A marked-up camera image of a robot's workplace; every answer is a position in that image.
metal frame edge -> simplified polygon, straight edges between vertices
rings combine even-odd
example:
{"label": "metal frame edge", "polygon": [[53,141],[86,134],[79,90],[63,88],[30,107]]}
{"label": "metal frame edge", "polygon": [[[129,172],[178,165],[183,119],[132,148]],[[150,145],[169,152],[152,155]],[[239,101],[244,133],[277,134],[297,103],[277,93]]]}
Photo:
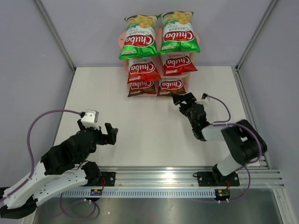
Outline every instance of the metal frame edge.
{"label": "metal frame edge", "polygon": [[[240,71],[237,71],[237,69],[234,68],[233,66],[232,66],[232,70],[233,70],[235,82],[236,82],[236,85],[237,85],[237,88],[238,88],[238,92],[239,92],[239,95],[240,95],[240,99],[241,99],[241,102],[242,102],[242,105],[243,105],[243,108],[244,108],[246,119],[258,131],[259,128],[258,128],[258,125],[255,122],[255,119],[254,119],[254,116],[253,116],[253,113],[252,113],[252,110],[251,110],[251,106],[250,106],[250,103],[249,103],[249,100],[248,100],[248,94],[247,94],[245,85],[243,84],[242,77],[240,75]],[[263,155],[264,155],[264,158],[265,158],[265,161],[266,161],[266,164],[267,164],[267,168],[270,169],[271,168],[271,163],[270,163],[270,160],[269,160],[269,157],[268,157],[268,153],[266,152]]]}
{"label": "metal frame edge", "polygon": [[273,189],[278,210],[284,224],[296,224],[297,220],[290,206],[288,196],[285,189]]}
{"label": "metal frame edge", "polygon": [[55,43],[57,44],[57,46],[58,46],[59,50],[61,51],[62,55],[64,56],[64,58],[66,59],[72,72],[75,72],[76,67],[74,66],[74,63],[73,63],[69,53],[67,52],[64,44],[62,43],[62,41],[58,35],[58,32],[56,31],[56,29],[53,25],[53,22],[50,19],[49,14],[47,13],[43,3],[41,2],[41,0],[32,0],[32,1],[36,5],[37,10],[41,14],[42,19],[46,23],[47,28],[49,29],[50,33],[52,34],[52,37],[53,37]]}
{"label": "metal frame edge", "polygon": [[250,53],[252,46],[254,45],[254,43],[256,42],[256,40],[258,39],[262,29],[264,28],[269,16],[271,15],[271,13],[273,12],[275,6],[277,5],[279,0],[271,0],[270,4],[268,5],[265,13],[263,14],[257,28],[255,29],[248,45],[246,46],[246,49],[244,50],[239,62],[237,63],[236,69],[237,71],[240,70],[240,68],[242,67],[242,65],[244,64],[244,61],[246,60],[248,54]]}

red chip bag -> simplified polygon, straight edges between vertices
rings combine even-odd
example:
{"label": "red chip bag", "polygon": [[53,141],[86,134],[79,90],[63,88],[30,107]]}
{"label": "red chip bag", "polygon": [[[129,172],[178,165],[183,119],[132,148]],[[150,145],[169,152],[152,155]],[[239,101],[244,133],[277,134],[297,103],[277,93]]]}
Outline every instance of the red chip bag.
{"label": "red chip bag", "polygon": [[143,94],[157,94],[154,82],[136,82],[131,83],[128,97],[138,96]]}
{"label": "red chip bag", "polygon": [[173,94],[185,94],[186,90],[181,78],[163,78],[159,81],[158,96],[171,97]]}
{"label": "red chip bag", "polygon": [[129,59],[128,83],[140,81],[151,82],[157,80],[161,80],[161,76],[159,75],[152,58]]}
{"label": "red chip bag", "polygon": [[165,76],[180,75],[184,72],[197,71],[188,55],[162,55]]}

white table surface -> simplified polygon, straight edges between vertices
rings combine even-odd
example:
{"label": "white table surface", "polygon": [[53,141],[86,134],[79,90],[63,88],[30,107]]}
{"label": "white table surface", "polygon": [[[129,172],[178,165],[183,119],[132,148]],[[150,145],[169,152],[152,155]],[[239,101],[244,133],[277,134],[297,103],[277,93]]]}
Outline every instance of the white table surface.
{"label": "white table surface", "polygon": [[[205,92],[223,100],[234,122],[245,118],[231,67],[197,69],[191,75],[189,91],[197,99]],[[106,122],[119,129],[116,144],[97,146],[88,160],[99,166],[213,166],[229,154],[225,142],[196,140],[188,118],[172,98],[127,95],[127,75],[122,67],[77,68],[65,108],[97,110],[103,133]],[[205,110],[210,122],[228,117],[223,105],[214,100]],[[55,145],[78,131],[78,118],[63,114]]]}

green chip bag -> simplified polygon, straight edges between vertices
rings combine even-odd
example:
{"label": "green chip bag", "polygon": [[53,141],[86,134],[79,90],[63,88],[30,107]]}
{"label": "green chip bag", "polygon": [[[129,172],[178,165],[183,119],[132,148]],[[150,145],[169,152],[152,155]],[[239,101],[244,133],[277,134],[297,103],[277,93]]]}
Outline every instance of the green chip bag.
{"label": "green chip bag", "polygon": [[164,25],[160,54],[174,51],[200,52],[193,32],[193,12],[170,12],[161,15]]}
{"label": "green chip bag", "polygon": [[155,35],[157,19],[155,15],[134,15],[125,18],[127,32],[121,60],[159,55]]}

brown chip bag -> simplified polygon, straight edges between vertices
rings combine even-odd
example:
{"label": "brown chip bag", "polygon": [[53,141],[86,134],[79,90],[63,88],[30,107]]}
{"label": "brown chip bag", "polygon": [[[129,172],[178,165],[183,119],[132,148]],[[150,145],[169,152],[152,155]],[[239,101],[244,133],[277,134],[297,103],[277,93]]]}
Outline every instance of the brown chip bag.
{"label": "brown chip bag", "polygon": [[185,94],[186,90],[181,78],[163,78],[159,81],[158,96],[171,97],[173,94]]}
{"label": "brown chip bag", "polygon": [[136,82],[130,83],[128,97],[142,94],[157,94],[154,82]]}

